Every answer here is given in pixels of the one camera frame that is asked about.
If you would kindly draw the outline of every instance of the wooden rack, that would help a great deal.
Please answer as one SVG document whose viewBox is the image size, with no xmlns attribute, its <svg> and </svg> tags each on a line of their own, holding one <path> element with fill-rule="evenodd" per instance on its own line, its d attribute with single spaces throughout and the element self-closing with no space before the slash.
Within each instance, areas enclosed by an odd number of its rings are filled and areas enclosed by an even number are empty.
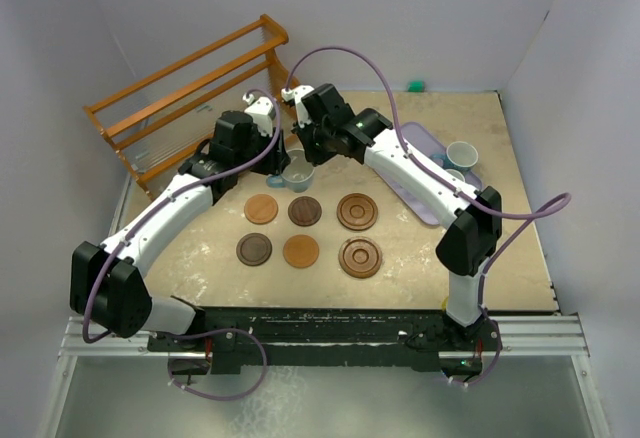
<svg viewBox="0 0 640 438">
<path fill-rule="evenodd" d="M 201 76 L 195 81 L 192 81 L 191 83 L 167 94 L 163 98 L 145 106 L 144 108 L 127 116 L 126 118 L 113 124 L 112 126 L 105 127 L 98 120 L 96 116 L 98 112 L 107 109 L 114 103 L 117 103 L 120 100 L 123 100 L 124 98 L 142 90 L 143 88 L 148 87 L 149 85 L 157 82 L 162 78 L 166 78 L 172 73 L 195 62 L 196 60 L 201 59 L 209 53 L 219 50 L 225 45 L 238 40 L 239 38 L 247 35 L 252 31 L 258 30 L 259 28 L 262 28 L 264 37 L 264 43 L 262 43 L 261 45 L 251 49 L 250 51 L 247 51 L 241 56 L 225 63 L 224 65 L 205 74 L 204 76 Z M 204 133 L 202 136 L 197 137 L 197 139 L 192 143 L 189 143 L 183 148 L 172 152 L 169 156 L 163 158 L 162 161 L 155 163 L 149 169 L 144 170 L 140 170 L 140 168 L 136 166 L 136 163 L 132 162 L 132 159 L 130 157 L 127 158 L 124 152 L 125 149 L 131 147 L 135 143 L 138 143 L 143 138 L 148 137 L 149 135 L 158 131 L 169 123 L 172 123 L 177 118 L 183 116 L 185 113 L 205 104 L 212 98 L 215 98 L 221 93 L 230 90 L 234 86 L 242 83 L 251 76 L 263 70 L 268 71 L 271 93 L 281 101 L 280 90 L 284 86 L 289 72 L 285 69 L 282 63 L 280 63 L 280 60 L 276 55 L 275 48 L 280 45 L 284 45 L 288 41 L 289 37 L 282 26 L 276 23 L 269 16 L 261 15 L 259 20 L 245 26 L 244 28 L 241 28 L 231 33 L 230 35 L 225 36 L 224 38 L 211 43 L 208 46 L 205 46 L 201 50 L 198 50 L 195 53 L 184 57 L 183 59 L 173 63 L 172 65 L 169 65 L 166 68 L 163 68 L 162 70 L 149 75 L 143 80 L 134 83 L 133 85 L 92 106 L 85 106 L 84 111 L 86 112 L 87 116 L 94 124 L 94 126 L 98 129 L 100 135 L 109 144 L 109 146 L 113 148 L 118 158 L 120 158 L 120 160 L 124 163 L 125 167 L 133 176 L 136 183 L 144 190 L 149 198 L 153 199 L 155 193 L 153 193 L 149 188 L 149 182 L 189 157 L 195 151 L 198 143 L 205 137 L 210 136 L 211 132 Z M 234 70 L 238 70 L 248 63 L 259 59 L 260 57 L 263 57 L 264 59 L 260 60 L 257 64 L 243 71 L 242 73 L 237 74 L 227 81 L 221 82 L 214 89 L 207 91 L 206 93 L 201 94 L 192 100 L 187 101 L 186 104 L 160 118 L 154 119 L 153 121 L 147 121 L 156 113 L 165 110 L 167 107 L 175 104 L 180 100 L 185 99 L 186 97 L 194 92 L 197 92 L 206 85 L 224 78 Z M 294 78 L 292 80 L 292 86 L 298 85 L 298 80 Z M 119 138 L 119 135 L 123 135 L 125 134 L 125 132 L 128 132 L 126 133 L 127 136 L 124 138 Z"/>
</svg>

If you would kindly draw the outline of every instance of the beige table surface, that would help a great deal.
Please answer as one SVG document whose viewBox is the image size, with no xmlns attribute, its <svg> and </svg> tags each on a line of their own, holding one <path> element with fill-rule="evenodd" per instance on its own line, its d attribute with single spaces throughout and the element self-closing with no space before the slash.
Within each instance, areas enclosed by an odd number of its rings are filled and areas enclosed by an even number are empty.
<svg viewBox="0 0 640 438">
<path fill-rule="evenodd" d="M 372 107 L 391 118 L 382 92 L 343 92 L 343 96 L 356 113 Z M 480 160 L 474 171 L 501 193 L 506 211 L 530 210 L 495 93 L 395 96 L 402 122 L 421 123 L 445 145 L 465 140 L 478 149 Z M 283 118 L 288 128 L 288 117 Z M 208 306 L 439 309 L 448 294 L 448 271 L 435 255 L 444 229 L 422 223 L 374 171 L 353 160 L 335 157 L 315 173 L 305 194 L 323 207 L 316 225 L 302 228 L 289 220 L 287 207 L 300 195 L 268 188 L 264 176 L 245 174 L 160 255 L 146 278 L 150 292 Z M 371 196 L 379 209 L 378 222 L 362 233 L 343 228 L 336 217 L 340 199 L 355 192 Z M 244 204 L 256 193 L 271 194 L 278 202 L 278 216 L 267 225 L 254 225 L 244 217 Z M 132 186 L 127 221 L 148 204 L 144 193 Z M 518 224 L 505 220 L 502 240 Z M 264 233 L 273 243 L 271 258 L 259 267 L 245 266 L 235 254 L 238 240 L 252 232 Z M 292 268 L 282 256 L 285 241 L 295 234 L 308 234 L 320 245 L 318 261 L 310 268 Z M 338 263 L 340 245 L 356 234 L 375 240 L 384 255 L 380 271 L 365 280 L 348 276 Z M 490 309 L 556 310 L 533 226 L 494 265 L 485 298 Z"/>
</svg>

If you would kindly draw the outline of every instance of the white wall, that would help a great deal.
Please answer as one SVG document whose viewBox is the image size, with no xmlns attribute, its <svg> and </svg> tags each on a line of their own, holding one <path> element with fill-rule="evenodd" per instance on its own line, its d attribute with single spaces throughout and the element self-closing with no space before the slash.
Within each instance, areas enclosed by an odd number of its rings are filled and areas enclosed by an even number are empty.
<svg viewBox="0 0 640 438">
<path fill-rule="evenodd" d="M 286 65 L 327 44 L 368 54 L 394 88 L 504 87 L 553 0 L 99 0 L 137 74 L 159 67 L 268 13 L 290 34 Z M 310 60 L 303 81 L 380 89 L 355 58 Z"/>
<path fill-rule="evenodd" d="M 71 253 L 124 179 L 81 106 L 131 74 L 95 0 L 0 0 L 0 435 L 33 436 L 69 316 Z"/>
<path fill-rule="evenodd" d="M 560 304 L 579 311 L 616 436 L 640 428 L 640 0 L 556 0 L 503 94 Z"/>
</svg>

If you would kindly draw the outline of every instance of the dark brown coaster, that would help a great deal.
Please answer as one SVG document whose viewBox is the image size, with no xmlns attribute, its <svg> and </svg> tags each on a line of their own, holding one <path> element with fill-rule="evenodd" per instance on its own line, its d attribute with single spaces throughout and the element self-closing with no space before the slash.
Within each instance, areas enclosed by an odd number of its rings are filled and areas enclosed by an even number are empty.
<svg viewBox="0 0 640 438">
<path fill-rule="evenodd" d="M 316 240 L 308 235 L 295 235 L 287 240 L 282 249 L 284 259 L 294 268 L 313 265 L 320 254 Z"/>
<path fill-rule="evenodd" d="M 340 266 L 355 278 L 369 278 L 382 265 L 382 251 L 371 239 L 350 238 L 342 244 L 338 253 Z"/>
<path fill-rule="evenodd" d="M 271 241 L 262 233 L 249 233 L 238 242 L 236 255 L 245 265 L 258 266 L 269 259 L 272 249 Z"/>
<path fill-rule="evenodd" d="M 338 220 L 354 231 L 367 230 L 378 219 L 376 202 L 362 193 L 352 193 L 338 203 Z"/>
<path fill-rule="evenodd" d="M 251 223 L 264 225 L 278 214 L 278 202 L 269 195 L 254 195 L 244 205 L 244 216 Z"/>
<path fill-rule="evenodd" d="M 298 226 L 311 226 L 322 216 L 322 206 L 310 196 L 296 198 L 289 205 L 289 218 Z"/>
</svg>

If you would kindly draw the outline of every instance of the green object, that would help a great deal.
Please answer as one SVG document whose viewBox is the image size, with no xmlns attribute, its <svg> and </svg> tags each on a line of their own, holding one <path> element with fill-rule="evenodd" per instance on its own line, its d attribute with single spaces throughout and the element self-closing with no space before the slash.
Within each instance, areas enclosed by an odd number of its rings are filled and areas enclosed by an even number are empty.
<svg viewBox="0 0 640 438">
<path fill-rule="evenodd" d="M 411 93 L 423 93 L 426 88 L 424 81 L 410 81 L 407 91 Z"/>
</svg>

